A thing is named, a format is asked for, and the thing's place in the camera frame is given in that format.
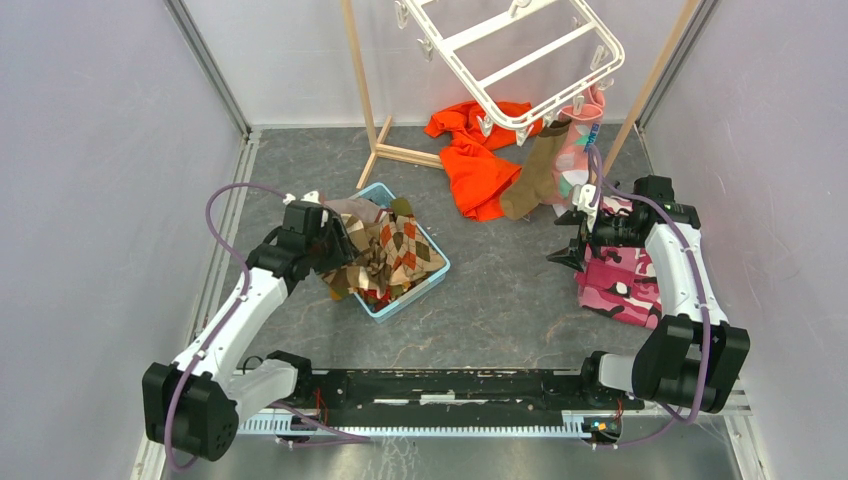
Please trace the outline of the brown tan sock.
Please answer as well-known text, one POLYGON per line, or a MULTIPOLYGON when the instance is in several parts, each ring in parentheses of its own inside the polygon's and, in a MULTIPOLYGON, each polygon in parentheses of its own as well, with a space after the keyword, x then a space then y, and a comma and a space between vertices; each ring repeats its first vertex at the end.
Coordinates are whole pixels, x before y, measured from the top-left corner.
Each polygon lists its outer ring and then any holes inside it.
POLYGON ((536 136, 519 177, 500 196, 505 217, 519 220, 538 205, 550 204, 557 199, 553 167, 570 124, 570 119, 553 121, 536 136))

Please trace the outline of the pink sock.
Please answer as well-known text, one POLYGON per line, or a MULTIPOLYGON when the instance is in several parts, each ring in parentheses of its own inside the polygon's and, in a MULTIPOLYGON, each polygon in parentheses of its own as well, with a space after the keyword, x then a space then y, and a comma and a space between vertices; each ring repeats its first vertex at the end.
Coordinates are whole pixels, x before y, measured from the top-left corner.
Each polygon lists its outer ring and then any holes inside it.
POLYGON ((603 123, 606 101, 597 87, 591 87, 584 93, 585 103, 579 114, 572 120, 569 133, 570 152, 574 154, 574 166, 580 170, 588 169, 588 150, 598 136, 603 123))
POLYGON ((597 136, 598 124, 567 118, 553 121, 537 137, 543 141, 543 157, 550 161, 554 190, 543 198, 546 205, 569 204, 575 186, 589 177, 587 147, 597 136))

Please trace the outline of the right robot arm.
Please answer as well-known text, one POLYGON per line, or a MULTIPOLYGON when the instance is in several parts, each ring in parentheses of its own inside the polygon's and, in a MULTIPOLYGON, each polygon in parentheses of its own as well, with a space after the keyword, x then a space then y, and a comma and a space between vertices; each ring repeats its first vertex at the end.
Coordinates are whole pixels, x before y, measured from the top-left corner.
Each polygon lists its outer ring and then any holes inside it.
POLYGON ((603 198, 599 187, 576 186, 571 208, 557 222, 578 226, 578 234, 548 259, 585 274, 592 259, 640 248, 652 262, 661 310, 635 355, 596 352, 589 358, 577 382, 578 396, 591 408, 602 408, 624 392, 693 413, 718 413, 745 362, 750 337, 729 324, 714 296, 698 213, 676 202, 667 177, 639 178, 632 193, 616 195, 623 210, 603 198))

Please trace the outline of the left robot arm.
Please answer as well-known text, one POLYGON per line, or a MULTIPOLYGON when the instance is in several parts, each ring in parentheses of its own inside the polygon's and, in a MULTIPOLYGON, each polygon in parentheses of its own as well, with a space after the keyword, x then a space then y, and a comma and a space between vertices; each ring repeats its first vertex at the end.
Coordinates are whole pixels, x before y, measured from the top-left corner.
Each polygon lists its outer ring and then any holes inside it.
POLYGON ((247 256, 240 278, 200 336, 171 363, 142 377, 148 440, 209 461, 229 449, 241 423, 283 400, 306 405, 313 379, 291 360, 271 357, 246 374, 239 360, 270 315, 310 274, 337 270, 356 257, 341 215, 294 200, 283 222, 247 256))

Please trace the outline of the pile of socks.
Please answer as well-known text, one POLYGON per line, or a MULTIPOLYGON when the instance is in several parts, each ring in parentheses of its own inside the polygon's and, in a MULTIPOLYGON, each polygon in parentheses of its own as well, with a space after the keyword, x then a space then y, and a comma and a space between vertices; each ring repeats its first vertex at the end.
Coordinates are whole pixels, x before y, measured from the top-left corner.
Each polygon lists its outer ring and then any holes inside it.
POLYGON ((387 208, 391 214, 378 224, 365 226, 353 219, 345 224, 355 260, 321 276, 334 299, 358 293, 380 310, 445 265, 419 233, 407 199, 396 198, 387 208))

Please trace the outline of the white clip hanger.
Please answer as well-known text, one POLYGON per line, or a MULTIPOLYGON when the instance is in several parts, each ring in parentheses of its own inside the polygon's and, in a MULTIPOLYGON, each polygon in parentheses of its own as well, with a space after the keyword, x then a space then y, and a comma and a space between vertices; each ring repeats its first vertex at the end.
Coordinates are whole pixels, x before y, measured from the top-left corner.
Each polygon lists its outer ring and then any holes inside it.
POLYGON ((580 112, 603 90, 625 50, 586 1, 397 1, 399 28, 415 24, 427 60, 440 58, 483 112, 484 135, 518 144, 566 107, 580 112))

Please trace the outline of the pink camouflage backpack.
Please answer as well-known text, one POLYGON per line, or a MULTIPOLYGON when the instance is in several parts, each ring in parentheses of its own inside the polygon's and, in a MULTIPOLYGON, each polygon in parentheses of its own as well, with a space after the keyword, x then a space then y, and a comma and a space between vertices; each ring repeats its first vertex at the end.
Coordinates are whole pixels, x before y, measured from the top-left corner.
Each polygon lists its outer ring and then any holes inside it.
POLYGON ((574 275, 580 307, 619 322, 654 329, 662 315, 660 292, 647 251, 603 246, 584 255, 584 269, 574 275))

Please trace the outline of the light blue basket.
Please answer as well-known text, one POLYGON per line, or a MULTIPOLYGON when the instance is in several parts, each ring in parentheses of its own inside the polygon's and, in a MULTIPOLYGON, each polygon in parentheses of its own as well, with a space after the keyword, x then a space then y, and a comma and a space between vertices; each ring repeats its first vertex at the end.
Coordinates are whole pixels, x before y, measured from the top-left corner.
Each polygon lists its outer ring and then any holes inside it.
MULTIPOLYGON (((390 203, 397 198, 397 196, 384 183, 375 182, 350 196, 350 199, 356 198, 365 198, 381 207, 388 207, 390 203)), ((372 306, 366 303, 361 295, 354 293, 353 297, 356 299, 358 304, 377 324, 384 323, 386 320, 395 316, 406 307, 414 304, 419 298, 429 293, 435 286, 445 279, 447 273, 451 269, 452 264, 450 259, 428 233, 427 228, 419 225, 418 231, 428 241, 429 245, 443 257, 445 265, 435 272, 430 273, 421 282, 407 290, 395 301, 390 302, 387 306, 380 310, 375 310, 372 306)))

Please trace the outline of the orange shirt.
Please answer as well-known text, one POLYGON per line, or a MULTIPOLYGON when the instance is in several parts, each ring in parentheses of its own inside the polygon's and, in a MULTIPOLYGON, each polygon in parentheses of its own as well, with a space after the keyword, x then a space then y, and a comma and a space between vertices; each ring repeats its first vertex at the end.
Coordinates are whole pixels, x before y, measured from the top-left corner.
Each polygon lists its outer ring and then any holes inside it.
POLYGON ((432 114, 424 129, 433 138, 451 136, 448 146, 439 153, 440 161, 458 211, 477 222, 504 216, 500 196, 521 170, 495 154, 516 143, 516 132, 495 125, 484 134, 479 123, 484 116, 482 106, 467 101, 432 114))

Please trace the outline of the wooden drying rack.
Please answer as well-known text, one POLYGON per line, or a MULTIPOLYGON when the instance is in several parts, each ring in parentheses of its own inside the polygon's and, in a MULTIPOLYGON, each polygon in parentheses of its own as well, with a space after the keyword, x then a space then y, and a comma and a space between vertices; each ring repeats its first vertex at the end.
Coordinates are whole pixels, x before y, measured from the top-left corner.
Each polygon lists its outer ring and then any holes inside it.
MULTIPOLYGON (((678 18, 675 21, 660 54, 655 60, 649 75, 641 87, 639 94, 634 100, 615 137, 615 140, 613 141, 612 146, 607 153, 603 167, 604 173, 608 173, 612 169, 629 134, 632 131, 637 132, 639 130, 637 122, 646 112, 648 102, 662 95, 660 92, 660 84, 662 83, 663 78, 667 75, 667 72, 673 68, 676 52, 685 47, 687 43, 684 40, 685 34, 693 25, 697 26, 699 24, 699 21, 696 19, 699 11, 711 4, 712 3, 710 1, 686 1, 683 4, 678 18)), ((390 133, 393 122, 391 116, 386 118, 381 129, 377 129, 375 127, 372 103, 370 100, 367 77, 362 57, 362 49, 354 18, 353 4, 350 1, 342 1, 340 5, 370 148, 370 156, 362 169, 357 182, 357 187, 361 189, 365 186, 373 171, 376 161, 379 158, 441 169, 443 165, 438 155, 394 146, 385 141, 385 138, 390 133)))

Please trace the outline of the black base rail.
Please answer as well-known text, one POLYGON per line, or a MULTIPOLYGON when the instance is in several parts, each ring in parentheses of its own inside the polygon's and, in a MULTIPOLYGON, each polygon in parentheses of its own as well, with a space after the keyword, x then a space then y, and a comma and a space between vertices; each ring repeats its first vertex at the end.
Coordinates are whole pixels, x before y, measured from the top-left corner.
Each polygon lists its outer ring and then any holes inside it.
POLYGON ((614 416, 645 407, 576 370, 556 369, 313 370, 284 401, 338 429, 426 432, 563 427, 565 415, 614 416))

